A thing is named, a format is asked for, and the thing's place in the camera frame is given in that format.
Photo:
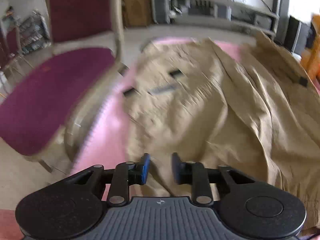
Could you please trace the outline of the khaki jacket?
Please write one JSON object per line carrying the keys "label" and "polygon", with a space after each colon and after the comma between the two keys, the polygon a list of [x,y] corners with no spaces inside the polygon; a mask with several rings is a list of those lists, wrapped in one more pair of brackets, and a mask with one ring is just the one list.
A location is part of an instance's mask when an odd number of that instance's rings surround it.
{"label": "khaki jacket", "polygon": [[138,196],[189,194],[171,154],[226,164],[298,197],[305,229],[319,227],[319,94],[294,57],[263,34],[236,61],[212,40],[152,43],[125,96],[126,151],[153,162]]}

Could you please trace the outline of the long metal tv shelf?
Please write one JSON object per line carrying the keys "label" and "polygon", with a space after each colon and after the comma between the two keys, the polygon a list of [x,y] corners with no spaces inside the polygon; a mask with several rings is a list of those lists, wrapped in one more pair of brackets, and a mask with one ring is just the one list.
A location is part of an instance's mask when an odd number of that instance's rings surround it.
{"label": "long metal tv shelf", "polygon": [[169,20],[176,24],[229,29],[276,37],[279,16],[236,0],[169,0]]}

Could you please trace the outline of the maroon banquet chair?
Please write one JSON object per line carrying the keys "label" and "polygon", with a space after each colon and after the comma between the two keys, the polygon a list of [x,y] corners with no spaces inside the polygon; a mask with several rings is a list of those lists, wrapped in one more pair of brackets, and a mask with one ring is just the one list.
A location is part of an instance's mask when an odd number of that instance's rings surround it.
{"label": "maroon banquet chair", "polygon": [[53,44],[113,33],[115,50],[84,47],[53,54],[1,103],[1,138],[24,159],[52,168],[43,156],[62,139],[73,159],[103,100],[108,77],[122,67],[121,0],[47,0]]}

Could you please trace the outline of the pink cartoon blanket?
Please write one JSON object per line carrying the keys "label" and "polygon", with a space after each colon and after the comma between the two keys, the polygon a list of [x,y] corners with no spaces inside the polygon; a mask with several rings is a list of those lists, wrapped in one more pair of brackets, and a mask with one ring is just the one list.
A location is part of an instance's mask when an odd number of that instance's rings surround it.
{"label": "pink cartoon blanket", "polygon": [[[100,110],[72,175],[18,203],[15,218],[24,239],[297,239],[300,233],[309,238],[319,235],[319,227],[304,228],[307,211],[298,197],[226,164],[204,166],[212,206],[194,205],[191,186],[175,182],[188,186],[190,193],[138,196],[135,186],[145,184],[131,185],[129,204],[109,206],[108,170],[126,161],[137,163],[144,155],[131,160],[126,151],[130,117],[125,96],[134,91],[136,71],[137,66],[125,74]],[[150,157],[148,176],[152,166]]]}

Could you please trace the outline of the wooden cabinet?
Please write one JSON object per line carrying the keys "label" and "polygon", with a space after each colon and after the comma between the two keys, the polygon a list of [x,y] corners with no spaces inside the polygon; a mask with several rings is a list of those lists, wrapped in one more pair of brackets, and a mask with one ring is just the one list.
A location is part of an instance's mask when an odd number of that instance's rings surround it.
{"label": "wooden cabinet", "polygon": [[152,24],[151,0],[122,0],[125,27],[147,27]]}

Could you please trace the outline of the grey tall speaker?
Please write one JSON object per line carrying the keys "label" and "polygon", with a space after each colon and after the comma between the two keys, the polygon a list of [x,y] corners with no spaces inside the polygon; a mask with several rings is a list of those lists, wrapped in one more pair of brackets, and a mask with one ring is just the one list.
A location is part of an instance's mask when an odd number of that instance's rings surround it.
{"label": "grey tall speaker", "polygon": [[169,24],[169,0],[151,0],[153,20],[156,24]]}

